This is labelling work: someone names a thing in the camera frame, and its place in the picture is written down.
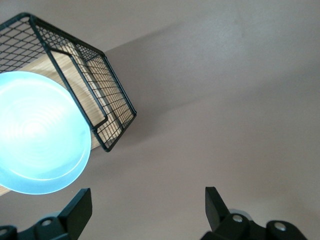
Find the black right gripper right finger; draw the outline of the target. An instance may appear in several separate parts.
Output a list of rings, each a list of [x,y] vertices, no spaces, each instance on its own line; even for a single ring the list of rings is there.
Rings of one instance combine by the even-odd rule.
[[[262,227],[243,214],[231,213],[214,187],[205,188],[205,213],[211,231],[203,240],[305,240],[305,235],[287,221],[271,220]]]

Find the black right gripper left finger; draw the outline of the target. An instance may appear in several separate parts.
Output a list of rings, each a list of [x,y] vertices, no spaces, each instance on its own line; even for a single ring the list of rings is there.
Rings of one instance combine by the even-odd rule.
[[[19,232],[14,225],[2,225],[2,240],[77,240],[89,222],[93,213],[90,188],[82,188],[57,213],[50,214],[26,230]]]

